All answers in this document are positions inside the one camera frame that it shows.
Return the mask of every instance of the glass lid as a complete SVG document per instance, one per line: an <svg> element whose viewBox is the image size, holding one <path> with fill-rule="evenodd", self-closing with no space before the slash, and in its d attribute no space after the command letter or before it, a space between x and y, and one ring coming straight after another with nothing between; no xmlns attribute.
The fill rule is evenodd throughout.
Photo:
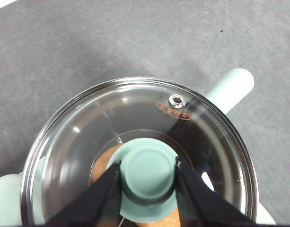
<svg viewBox="0 0 290 227"><path fill-rule="evenodd" d="M43 127L24 168L23 224L49 220L104 172L121 146L137 138L169 146L212 190L255 219L255 172L226 116L188 88L140 77L84 91ZM170 213L177 216L176 206ZM131 222L125 217L123 225Z"/></svg>

